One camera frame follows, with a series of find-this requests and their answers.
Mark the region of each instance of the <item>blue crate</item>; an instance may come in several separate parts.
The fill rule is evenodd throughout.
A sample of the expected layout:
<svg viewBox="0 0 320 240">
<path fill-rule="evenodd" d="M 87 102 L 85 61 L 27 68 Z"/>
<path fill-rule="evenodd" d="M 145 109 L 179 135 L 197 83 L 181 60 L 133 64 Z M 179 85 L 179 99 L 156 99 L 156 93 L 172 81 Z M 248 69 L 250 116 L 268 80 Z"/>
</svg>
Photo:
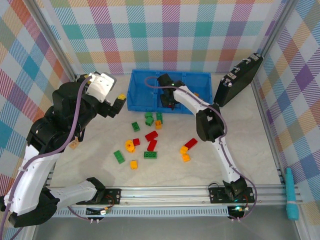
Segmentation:
<svg viewBox="0 0 320 240">
<path fill-rule="evenodd" d="M 129 111 L 158 112 L 173 114 L 192 114 L 182 104 L 176 104 L 174 110 L 163 107 L 160 95 L 162 89 L 155 89 L 145 85 L 146 77 L 159 77 L 168 74 L 175 81 L 182 81 L 193 93 L 199 94 L 199 98 L 212 104 L 211 75 L 208 72 L 184 72 L 184 71 L 155 71 L 132 70 L 130 84 L 127 93 L 127 106 Z M 148 84 L 158 87 L 157 79 L 149 79 Z"/>
</svg>

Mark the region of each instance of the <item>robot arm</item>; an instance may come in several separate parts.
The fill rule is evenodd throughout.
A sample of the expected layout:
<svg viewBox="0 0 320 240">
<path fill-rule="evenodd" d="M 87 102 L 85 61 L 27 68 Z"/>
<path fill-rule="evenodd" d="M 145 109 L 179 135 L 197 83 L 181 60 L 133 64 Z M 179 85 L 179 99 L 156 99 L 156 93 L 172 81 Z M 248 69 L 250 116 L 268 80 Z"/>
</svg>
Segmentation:
<svg viewBox="0 0 320 240">
<path fill-rule="evenodd" d="M 111 106 L 107 95 L 116 79 L 107 73 L 94 73 L 82 92 L 79 116 L 73 139 L 81 142 L 87 124 L 97 115 L 114 117 L 122 109 L 126 98 L 120 95 Z M 60 208 L 81 201 L 99 202 L 104 196 L 105 186 L 95 178 L 62 188 L 46 188 L 44 183 L 48 174 L 62 152 L 33 161 L 27 170 L 23 166 L 32 157 L 50 153 L 60 148 L 68 138 L 73 122 L 77 94 L 81 82 L 67 82 L 52 94 L 53 106 L 45 116 L 37 120 L 27 136 L 25 155 L 20 167 L 24 171 L 10 205 L 12 214 L 9 221 L 16 228 L 39 225 L 46 222 Z M 5 210 L 9 194 L 0 197 L 0 209 Z"/>
<path fill-rule="evenodd" d="M 202 141 L 212 142 L 212 146 L 218 153 L 225 193 L 232 201 L 242 196 L 247 188 L 246 180 L 235 171 L 239 172 L 230 154 L 225 137 L 220 138 L 224 134 L 222 120 L 208 106 L 220 113 L 219 107 L 201 100 L 181 81 L 173 82 L 167 74 L 161 75 L 158 78 L 158 83 L 161 87 L 174 86 L 179 88 L 164 88 L 164 94 L 160 96 L 162 105 L 174 108 L 175 104 L 180 103 L 195 115 L 198 136 Z"/>
</svg>

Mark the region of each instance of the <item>teal object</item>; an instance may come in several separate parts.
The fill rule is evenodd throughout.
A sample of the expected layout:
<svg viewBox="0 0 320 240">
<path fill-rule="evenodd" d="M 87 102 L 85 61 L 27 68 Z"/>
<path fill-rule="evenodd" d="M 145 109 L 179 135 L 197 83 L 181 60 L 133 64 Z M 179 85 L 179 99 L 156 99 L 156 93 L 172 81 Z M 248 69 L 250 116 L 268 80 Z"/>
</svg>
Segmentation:
<svg viewBox="0 0 320 240">
<path fill-rule="evenodd" d="M 296 202 L 294 176 L 291 168 L 286 169 L 285 174 L 285 190 L 286 190 L 286 214 L 292 221 L 299 219 L 299 209 Z"/>
</svg>

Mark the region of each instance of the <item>cable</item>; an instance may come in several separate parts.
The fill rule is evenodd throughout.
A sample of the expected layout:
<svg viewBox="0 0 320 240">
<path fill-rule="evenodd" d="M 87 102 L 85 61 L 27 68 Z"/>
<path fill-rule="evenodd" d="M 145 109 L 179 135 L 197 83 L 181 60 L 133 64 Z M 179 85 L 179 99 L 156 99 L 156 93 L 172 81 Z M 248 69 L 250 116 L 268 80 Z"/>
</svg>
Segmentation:
<svg viewBox="0 0 320 240">
<path fill-rule="evenodd" d="M 222 123 L 223 123 L 223 126 L 224 126 L 224 134 L 221 135 L 218 140 L 219 140 L 219 144 L 221 145 L 221 150 L 222 150 L 222 152 L 223 152 L 223 155 L 224 155 L 227 163 L 229 164 L 229 167 L 230 167 L 232 170 L 234 170 L 239 176 L 241 176 L 241 177 L 243 177 L 245 180 L 247 180 L 247 181 L 252 185 L 252 187 L 253 187 L 253 189 L 254 189 L 255 199 L 254 199 L 254 203 L 253 203 L 253 205 L 252 205 L 252 208 L 251 208 L 250 211 L 248 211 L 247 215 L 245 215 L 245 216 L 242 217 L 242 219 L 247 218 L 247 217 L 252 213 L 253 209 L 255 208 L 255 206 L 256 206 L 256 204 L 257 204 L 258 191 L 257 191 L 257 188 L 256 188 L 255 184 L 254 184 L 249 178 L 247 178 L 246 176 L 244 176 L 244 175 L 243 175 L 241 172 L 239 172 L 235 167 L 233 167 L 233 165 L 231 164 L 231 162 L 230 162 L 230 160 L 229 160 L 229 158 L 228 158 L 228 156 L 227 156 L 227 154 L 226 154 L 226 151 L 225 151 L 225 148 L 224 148 L 224 144 L 223 144 L 223 142 L 222 142 L 222 138 L 225 137 L 225 136 L 227 135 L 227 133 L 228 133 L 228 126 L 227 126 L 227 123 L 226 123 L 225 119 L 224 119 L 224 118 L 222 117 L 222 115 L 221 115 L 217 110 L 215 110 L 212 106 L 203 104 L 196 96 L 194 96 L 193 94 L 189 93 L 188 91 L 186 91 L 186 90 L 184 90 L 184 89 L 182 89 L 182 88 L 176 87 L 176 86 L 152 86 L 152 85 L 148 84 L 148 80 L 149 80 L 149 79 L 157 79 L 157 77 L 156 77 L 156 76 L 149 76 L 149 77 L 146 77 L 146 78 L 144 79 L 144 84 L 145 84 L 146 86 L 148 86 L 149 88 L 152 88 L 152 89 L 176 89 L 176 90 L 182 91 L 182 92 L 184 92 L 185 94 L 188 94 L 192 99 L 194 99 L 194 100 L 195 100 L 198 104 L 200 104 L 201 106 L 206 107 L 206 108 L 212 110 L 212 111 L 213 111 L 215 114 L 217 114 L 217 116 L 221 119 L 221 121 L 222 121 Z"/>
<path fill-rule="evenodd" d="M 88 221 L 88 222 L 91 222 L 90 219 L 78 215 L 70 206 L 68 206 L 67 208 L 69 209 L 69 211 L 70 211 L 73 215 L 77 216 L 78 218 L 80 218 L 80 219 L 82 219 L 82 220 L 86 220 L 86 221 Z"/>
<path fill-rule="evenodd" d="M 211 186 L 211 185 L 214 185 L 214 184 L 215 184 L 215 185 L 217 185 L 217 186 L 218 186 L 218 188 L 220 188 L 219 184 L 218 184 L 218 183 L 216 183 L 216 182 L 210 183 L 210 184 L 209 184 L 209 186 L 208 186 L 208 188 L 210 188 L 210 186 Z"/>
<path fill-rule="evenodd" d="M 112 205 L 109 206 L 109 209 L 111 209 L 115 205 L 115 199 L 110 195 L 105 195 L 104 198 L 105 199 L 112 199 Z"/>
<path fill-rule="evenodd" d="M 16 233 L 10 238 L 10 240 L 14 240 L 16 238 L 16 236 L 18 236 L 18 234 L 21 232 L 21 230 L 24 229 L 23 227 L 20 227 L 18 229 L 18 231 L 16 231 Z"/>
<path fill-rule="evenodd" d="M 82 97 L 82 92 L 83 92 L 83 89 L 86 85 L 86 83 L 91 79 L 92 77 L 89 76 L 87 77 L 80 85 L 79 87 L 79 91 L 78 91 L 78 94 L 77 94 L 77 98 L 76 98 L 76 105 L 75 105 L 75 111 L 74 111 L 74 117 L 73 117 L 73 122 L 72 122 L 72 126 L 71 126 L 71 130 L 70 130 L 70 133 L 69 133 L 69 136 L 68 138 L 66 139 L 66 141 L 64 142 L 64 144 L 59 147 L 58 149 L 52 151 L 52 152 L 48 152 L 48 153 L 44 153 L 44 154 L 40 154 L 40 155 L 36 155 L 32 158 L 30 158 L 30 160 L 28 160 L 25 165 L 22 167 L 22 170 L 17 174 L 14 182 L 13 182 L 13 185 L 11 187 L 11 191 L 10 191 L 10 194 L 9 194 L 9 198 L 8 198 L 8 204 L 6 205 L 6 208 L 5 208 L 5 211 L 4 211 L 4 215 L 3 215 L 3 219 L 1 221 L 1 226 L 0 226 L 0 240 L 2 240 L 2 235 L 4 233 L 4 228 L 5 228 L 5 222 L 6 222 L 6 219 L 7 219 L 7 216 L 9 214 L 9 210 L 10 210 L 10 207 L 11 207 L 11 204 L 13 203 L 13 198 L 14 198 L 14 194 L 15 194 L 15 191 L 17 189 L 17 186 L 18 186 L 18 183 L 20 182 L 23 174 L 25 173 L 24 170 L 26 170 L 31 163 L 33 163 L 35 160 L 37 159 L 40 159 L 40 158 L 45 158 L 45 157 L 49 157 L 49 156 L 52 156 L 52 155 L 55 155 L 55 154 L 58 154 L 60 153 L 62 150 L 64 150 L 66 148 L 66 146 L 68 146 L 68 144 L 70 143 L 71 139 L 73 138 L 74 134 L 75 134 L 75 130 L 76 130 L 76 127 L 77 127 L 77 122 L 78 122 L 78 117 L 79 117 L 79 111 L 80 111 L 80 105 L 81 105 L 81 97 Z"/>
</svg>

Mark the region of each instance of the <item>checkered fabric backdrop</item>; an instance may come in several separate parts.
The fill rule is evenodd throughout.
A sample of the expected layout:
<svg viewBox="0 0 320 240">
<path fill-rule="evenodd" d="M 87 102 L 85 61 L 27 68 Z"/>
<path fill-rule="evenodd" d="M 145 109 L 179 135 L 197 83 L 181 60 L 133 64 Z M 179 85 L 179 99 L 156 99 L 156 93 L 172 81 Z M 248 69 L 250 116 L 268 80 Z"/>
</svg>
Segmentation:
<svg viewBox="0 0 320 240">
<path fill-rule="evenodd" d="M 300 0 L 256 79 L 280 157 L 320 236 L 320 0 Z"/>
<path fill-rule="evenodd" d="M 23 0 L 1 0 L 0 196 L 7 194 L 16 177 L 31 125 L 52 105 L 52 92 L 67 81 Z M 7 231 L 5 239 L 14 231 Z"/>
<path fill-rule="evenodd" d="M 281 0 L 37 2 L 76 73 L 228 72 L 266 42 L 273 25 L 264 22 L 281 12 L 272 11 Z"/>
</svg>

